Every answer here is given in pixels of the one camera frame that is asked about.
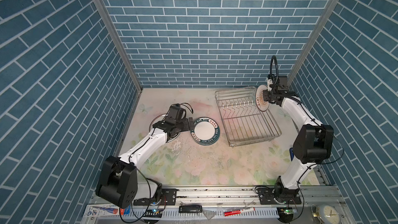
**black remote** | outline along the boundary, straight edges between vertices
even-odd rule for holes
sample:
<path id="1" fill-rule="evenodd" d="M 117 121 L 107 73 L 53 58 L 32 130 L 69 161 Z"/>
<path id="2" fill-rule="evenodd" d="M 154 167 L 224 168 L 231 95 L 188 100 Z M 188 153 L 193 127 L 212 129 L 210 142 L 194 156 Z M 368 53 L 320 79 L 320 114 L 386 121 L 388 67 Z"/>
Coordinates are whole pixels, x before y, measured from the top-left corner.
<path id="1" fill-rule="evenodd" d="M 201 213 L 201 205 L 185 205 L 178 208 L 179 213 Z"/>

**clock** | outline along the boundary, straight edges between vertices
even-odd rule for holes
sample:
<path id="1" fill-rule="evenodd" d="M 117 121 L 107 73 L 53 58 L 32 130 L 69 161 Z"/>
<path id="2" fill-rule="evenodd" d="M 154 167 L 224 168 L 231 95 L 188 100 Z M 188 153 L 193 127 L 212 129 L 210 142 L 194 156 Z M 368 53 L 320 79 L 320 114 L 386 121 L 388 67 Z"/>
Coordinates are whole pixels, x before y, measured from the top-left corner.
<path id="1" fill-rule="evenodd" d="M 330 205 L 311 206 L 312 216 L 321 224 L 340 224 L 340 215 Z"/>

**black cable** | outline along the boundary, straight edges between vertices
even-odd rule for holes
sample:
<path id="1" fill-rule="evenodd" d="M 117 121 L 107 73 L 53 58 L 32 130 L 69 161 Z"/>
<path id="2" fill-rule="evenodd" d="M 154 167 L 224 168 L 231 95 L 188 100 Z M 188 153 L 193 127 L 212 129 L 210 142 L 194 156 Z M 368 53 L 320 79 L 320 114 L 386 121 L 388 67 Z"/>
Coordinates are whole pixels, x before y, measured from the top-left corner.
<path id="1" fill-rule="evenodd" d="M 293 220 L 291 220 L 290 222 L 295 221 L 295 220 L 297 220 L 298 218 L 300 218 L 300 216 L 302 215 L 302 212 L 303 212 L 303 210 L 304 210 L 304 196 L 302 195 L 302 191 L 301 191 L 301 188 L 300 188 L 299 184 L 297 184 L 297 187 L 298 187 L 298 189 L 300 190 L 301 197 L 302 197 L 302 209 L 301 209 L 300 214 L 299 214 L 296 218 L 294 218 Z"/>
<path id="2" fill-rule="evenodd" d="M 186 108 L 188 108 L 188 110 L 189 110 L 191 113 L 193 113 L 193 108 L 191 107 L 191 109 L 189 109 L 189 107 L 187 107 L 185 104 L 187 104 L 189 107 L 191 107 L 191 105 L 190 105 L 189 103 L 186 103 L 186 102 L 181 103 L 180 105 L 185 106 Z"/>
<path id="3" fill-rule="evenodd" d="M 256 187 L 254 187 L 254 192 L 256 193 L 256 194 L 260 194 L 259 192 L 257 192 L 257 189 L 269 189 L 269 190 L 273 190 L 272 188 L 270 188 L 270 187 L 267 187 L 267 186 L 265 186 L 265 185 L 261 185 L 261 186 L 256 186 Z"/>
<path id="4" fill-rule="evenodd" d="M 163 195 L 163 197 L 164 197 L 164 207 L 163 207 L 163 209 L 159 209 L 159 208 L 158 208 L 159 212 L 163 212 L 163 211 L 166 209 L 166 196 Z"/>
<path id="5" fill-rule="evenodd" d="M 169 110 L 167 110 L 165 116 L 162 118 L 162 121 L 164 121 L 164 119 L 166 118 L 167 114 L 169 114 L 169 112 L 170 112 L 170 107 L 169 107 Z"/>
<path id="6" fill-rule="evenodd" d="M 302 106 L 302 102 L 300 102 L 299 104 L 301 106 L 301 108 L 304 110 L 304 112 L 307 114 L 308 117 L 311 118 L 311 116 L 308 114 L 308 112 L 305 110 L 305 108 Z M 314 122 L 317 126 L 321 126 L 320 124 L 318 124 L 317 122 L 315 122 L 315 118 L 311 118 L 311 121 Z"/>
<path id="7" fill-rule="evenodd" d="M 275 70 L 276 70 L 276 79 L 275 79 L 275 81 L 272 78 L 272 65 L 273 65 L 274 62 L 275 62 Z M 276 60 L 276 56 L 272 56 L 271 57 L 271 64 L 270 64 L 270 67 L 269 67 L 269 75 L 271 76 L 272 84 L 274 84 L 273 87 L 276 88 L 277 84 L 279 84 L 279 82 L 278 82 L 279 70 L 278 70 L 278 62 Z"/>
<path id="8" fill-rule="evenodd" d="M 141 149 L 144 145 L 147 144 L 148 140 L 150 140 L 150 138 L 152 137 L 152 135 L 153 135 L 154 132 L 155 132 L 155 129 L 153 129 L 152 134 L 148 137 L 148 139 L 145 141 L 145 143 L 144 143 L 142 146 L 140 146 L 138 149 L 136 149 L 135 151 L 133 151 L 133 152 L 131 153 L 131 155 L 129 156 L 129 161 L 130 161 L 130 157 L 131 157 L 132 155 L 134 155 L 134 153 L 136 153 L 139 149 Z"/>
<path id="9" fill-rule="evenodd" d="M 293 200 L 293 198 L 291 198 L 291 200 L 293 201 L 293 203 L 295 204 L 295 207 L 296 207 L 296 210 L 297 210 L 297 212 L 299 211 L 299 209 L 297 208 L 297 205 L 296 205 L 296 202 L 295 202 L 295 200 Z"/>
<path id="10" fill-rule="evenodd" d="M 148 208 L 149 208 L 149 205 L 150 205 L 150 198 L 151 198 L 152 192 L 151 192 L 151 190 L 150 190 L 150 185 L 149 185 L 148 179 L 144 176 L 144 174 L 142 174 L 142 172 L 141 172 L 138 168 L 137 168 L 137 171 L 145 178 L 145 180 L 147 181 L 147 184 L 148 184 L 148 188 L 149 188 L 148 205 L 147 205 L 147 209 L 144 211 L 144 213 L 142 214 L 142 216 L 141 216 L 140 218 L 138 218 L 138 217 L 135 215 L 134 211 L 132 210 L 132 202 L 131 202 L 131 212 L 132 212 L 133 215 L 137 218 L 135 221 L 132 221 L 132 222 L 127 222 L 127 221 L 123 220 L 122 214 L 121 214 L 121 212 L 120 212 L 120 207 L 119 207 L 119 217 L 120 217 L 120 219 L 122 220 L 122 222 L 124 222 L 124 223 L 134 223 L 134 222 L 137 222 L 137 221 L 141 220 L 142 217 L 144 217 L 144 215 L 145 215 L 145 213 L 147 212 L 147 210 L 148 210 Z"/>
<path id="11" fill-rule="evenodd" d="M 344 147 L 343 147 L 343 144 L 340 142 L 340 140 L 339 140 L 336 136 L 333 135 L 333 137 L 337 140 L 337 142 L 339 142 L 339 144 L 340 144 L 340 146 L 341 146 L 341 149 L 342 149 L 343 151 L 342 151 L 340 157 L 337 158 L 336 160 L 334 160 L 334 161 L 332 161 L 332 162 L 327 162 L 327 163 L 319 163 L 320 165 L 335 163 L 335 162 L 339 161 L 339 160 L 344 156 Z"/>

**marker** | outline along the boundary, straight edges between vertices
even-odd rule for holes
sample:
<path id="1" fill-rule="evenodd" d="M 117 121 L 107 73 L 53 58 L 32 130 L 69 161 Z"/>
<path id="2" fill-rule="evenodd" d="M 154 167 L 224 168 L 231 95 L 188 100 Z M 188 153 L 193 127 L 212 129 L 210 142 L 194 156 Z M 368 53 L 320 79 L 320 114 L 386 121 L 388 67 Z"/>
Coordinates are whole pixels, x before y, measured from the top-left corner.
<path id="1" fill-rule="evenodd" d="M 255 211 L 255 210 L 256 210 L 255 208 L 243 208 L 243 209 L 240 209 L 240 210 L 224 212 L 224 216 L 240 214 L 240 213 L 244 213 L 244 212 L 252 212 L 252 211 Z"/>

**brick wallpaper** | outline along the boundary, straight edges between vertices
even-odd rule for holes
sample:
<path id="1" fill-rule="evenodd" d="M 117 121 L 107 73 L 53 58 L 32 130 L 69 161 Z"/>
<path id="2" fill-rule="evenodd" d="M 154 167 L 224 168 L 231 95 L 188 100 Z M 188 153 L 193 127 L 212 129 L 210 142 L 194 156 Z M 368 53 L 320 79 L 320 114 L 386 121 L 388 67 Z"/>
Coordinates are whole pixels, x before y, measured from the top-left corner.
<path id="1" fill-rule="evenodd" d="M 137 90 L 92 0 L 0 0 L 0 223 L 75 223 Z"/>
<path id="2" fill-rule="evenodd" d="M 274 54 L 287 75 L 327 2 L 103 1 L 144 87 L 258 85 Z"/>
<path id="3" fill-rule="evenodd" d="M 357 223 L 398 223 L 397 11 L 398 0 L 340 0 L 292 84 L 343 142 L 326 172 Z"/>

